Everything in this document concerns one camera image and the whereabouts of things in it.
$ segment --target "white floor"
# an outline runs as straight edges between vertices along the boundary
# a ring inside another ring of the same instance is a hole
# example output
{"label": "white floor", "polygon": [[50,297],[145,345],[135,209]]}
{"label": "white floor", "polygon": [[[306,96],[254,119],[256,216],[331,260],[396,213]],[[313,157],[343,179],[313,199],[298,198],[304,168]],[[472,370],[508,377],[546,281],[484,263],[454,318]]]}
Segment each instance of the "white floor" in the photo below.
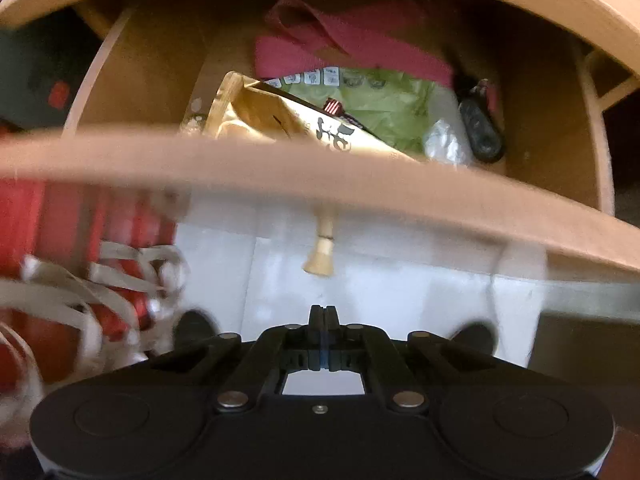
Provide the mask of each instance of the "white floor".
{"label": "white floor", "polygon": [[[176,239],[191,268],[185,305],[244,340],[270,326],[305,324],[315,303],[335,305],[343,324],[379,326],[400,339],[413,330],[452,336],[468,322],[485,320],[497,330],[496,357],[526,366],[544,308],[615,316],[621,304],[629,310],[639,304],[637,285],[514,280],[436,267],[432,263],[450,250],[450,240],[417,224],[364,214],[340,215],[335,275],[320,278],[302,270],[315,228],[311,208],[302,204],[194,197]],[[476,251],[474,258],[496,269],[495,250],[463,242]],[[322,384],[322,393],[361,390],[359,378],[345,374],[331,387],[326,376],[295,374],[287,390],[316,392]]]}

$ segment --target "metal screw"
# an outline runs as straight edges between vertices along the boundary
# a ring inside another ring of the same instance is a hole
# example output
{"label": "metal screw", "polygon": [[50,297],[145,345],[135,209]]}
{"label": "metal screw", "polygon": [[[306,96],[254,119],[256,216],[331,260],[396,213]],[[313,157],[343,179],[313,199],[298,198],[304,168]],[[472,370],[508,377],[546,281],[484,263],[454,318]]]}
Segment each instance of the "metal screw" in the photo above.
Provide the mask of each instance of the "metal screw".
{"label": "metal screw", "polygon": [[404,391],[394,395],[394,402],[401,408],[418,408],[424,404],[424,395],[418,392]]}
{"label": "metal screw", "polygon": [[229,391],[218,396],[218,403],[224,408],[240,408],[249,402],[249,397],[244,392]]}

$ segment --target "food packet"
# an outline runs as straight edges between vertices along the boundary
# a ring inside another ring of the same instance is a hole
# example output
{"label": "food packet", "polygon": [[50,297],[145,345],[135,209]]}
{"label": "food packet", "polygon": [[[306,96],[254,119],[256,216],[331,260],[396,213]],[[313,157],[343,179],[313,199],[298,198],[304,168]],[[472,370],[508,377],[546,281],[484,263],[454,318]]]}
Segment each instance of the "food packet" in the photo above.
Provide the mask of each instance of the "food packet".
{"label": "food packet", "polygon": [[337,152],[413,160],[354,124],[238,72],[229,72],[223,79],[202,133],[254,142],[299,140]]}

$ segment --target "pink fabric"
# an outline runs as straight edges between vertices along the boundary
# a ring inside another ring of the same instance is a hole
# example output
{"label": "pink fabric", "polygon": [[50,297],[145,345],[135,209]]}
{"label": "pink fabric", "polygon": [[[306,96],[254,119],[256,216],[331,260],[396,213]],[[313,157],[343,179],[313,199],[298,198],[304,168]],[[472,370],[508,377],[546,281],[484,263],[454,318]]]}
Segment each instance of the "pink fabric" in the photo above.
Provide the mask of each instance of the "pink fabric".
{"label": "pink fabric", "polygon": [[[314,22],[287,27],[284,9],[302,10]],[[443,60],[419,48],[386,36],[384,32],[407,27],[424,18],[411,0],[391,0],[361,7],[340,16],[325,14],[301,0],[280,0],[267,14],[267,24],[280,36],[260,36],[255,45],[255,73],[273,78],[308,72],[327,65],[314,52],[322,47],[339,48],[361,68],[398,70],[452,87],[453,69]]]}

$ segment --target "green plastic bag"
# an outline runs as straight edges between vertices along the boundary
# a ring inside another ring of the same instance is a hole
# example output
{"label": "green plastic bag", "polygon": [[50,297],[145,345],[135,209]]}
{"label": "green plastic bag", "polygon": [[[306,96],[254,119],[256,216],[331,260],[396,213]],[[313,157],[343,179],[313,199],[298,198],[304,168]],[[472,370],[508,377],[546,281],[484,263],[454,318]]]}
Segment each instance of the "green plastic bag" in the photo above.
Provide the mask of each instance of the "green plastic bag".
{"label": "green plastic bag", "polygon": [[329,66],[268,80],[276,88],[322,108],[328,98],[367,130],[400,152],[422,154],[422,138],[438,118],[430,118],[436,83],[405,72]]}

